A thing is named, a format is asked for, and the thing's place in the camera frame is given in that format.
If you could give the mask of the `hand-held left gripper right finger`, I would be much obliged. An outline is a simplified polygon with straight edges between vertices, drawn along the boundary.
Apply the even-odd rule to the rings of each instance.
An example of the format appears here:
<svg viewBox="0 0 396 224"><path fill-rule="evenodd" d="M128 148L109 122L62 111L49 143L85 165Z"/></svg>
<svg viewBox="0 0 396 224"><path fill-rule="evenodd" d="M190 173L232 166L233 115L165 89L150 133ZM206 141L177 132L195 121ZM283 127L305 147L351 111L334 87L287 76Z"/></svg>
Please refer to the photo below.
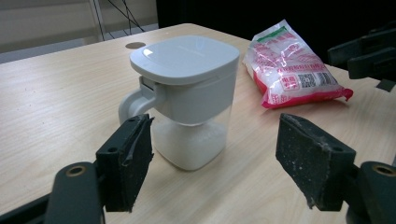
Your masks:
<svg viewBox="0 0 396 224"><path fill-rule="evenodd" d="M313 122L292 114L279 118L276 159L304 194L310 208L338 211L344 176L356 151Z"/></svg>

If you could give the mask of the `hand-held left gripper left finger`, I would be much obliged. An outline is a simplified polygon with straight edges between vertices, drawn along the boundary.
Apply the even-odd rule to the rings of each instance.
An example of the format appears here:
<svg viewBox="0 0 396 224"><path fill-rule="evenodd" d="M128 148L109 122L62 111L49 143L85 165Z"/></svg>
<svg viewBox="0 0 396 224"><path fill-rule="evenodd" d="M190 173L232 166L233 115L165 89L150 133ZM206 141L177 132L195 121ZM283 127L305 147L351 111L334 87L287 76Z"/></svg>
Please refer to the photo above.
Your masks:
<svg viewBox="0 0 396 224"><path fill-rule="evenodd" d="M148 114L125 120L96 152L107 212L131 212L153 158Z"/></svg>

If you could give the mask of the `pink and white plastic bag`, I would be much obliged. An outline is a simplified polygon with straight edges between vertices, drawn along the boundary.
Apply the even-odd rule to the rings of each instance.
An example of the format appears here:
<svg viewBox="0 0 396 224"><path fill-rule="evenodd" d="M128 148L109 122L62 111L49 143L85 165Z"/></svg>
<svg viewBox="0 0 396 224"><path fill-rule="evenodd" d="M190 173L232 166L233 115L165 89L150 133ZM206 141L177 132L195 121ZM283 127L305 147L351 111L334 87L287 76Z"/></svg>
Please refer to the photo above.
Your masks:
<svg viewBox="0 0 396 224"><path fill-rule="evenodd" d="M254 35L243 59L269 109L322 102L353 90L340 85L325 63L290 27L281 21Z"/></svg>

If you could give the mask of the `clear jar with white lid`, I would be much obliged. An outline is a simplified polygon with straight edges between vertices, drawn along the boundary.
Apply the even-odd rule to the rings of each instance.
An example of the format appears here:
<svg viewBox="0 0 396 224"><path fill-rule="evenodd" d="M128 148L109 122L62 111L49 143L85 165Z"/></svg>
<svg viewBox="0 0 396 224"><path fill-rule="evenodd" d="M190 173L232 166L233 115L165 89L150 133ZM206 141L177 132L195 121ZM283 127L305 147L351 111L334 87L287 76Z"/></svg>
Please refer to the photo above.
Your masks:
<svg viewBox="0 0 396 224"><path fill-rule="evenodd" d="M198 170L226 148L240 52L232 45L183 35L130 54L139 88L119 106L121 122L150 113L152 142L176 167Z"/></svg>

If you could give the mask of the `black curtain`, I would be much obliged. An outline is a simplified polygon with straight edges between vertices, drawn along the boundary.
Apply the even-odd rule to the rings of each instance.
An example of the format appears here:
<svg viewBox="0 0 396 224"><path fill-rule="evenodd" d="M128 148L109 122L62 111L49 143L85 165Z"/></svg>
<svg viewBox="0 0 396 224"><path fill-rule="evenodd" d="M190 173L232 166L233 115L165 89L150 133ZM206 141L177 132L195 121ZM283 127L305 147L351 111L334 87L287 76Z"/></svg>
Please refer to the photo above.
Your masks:
<svg viewBox="0 0 396 224"><path fill-rule="evenodd" d="M156 0L159 25L194 23L250 40L285 20L327 61L327 50L396 21L396 0Z"/></svg>

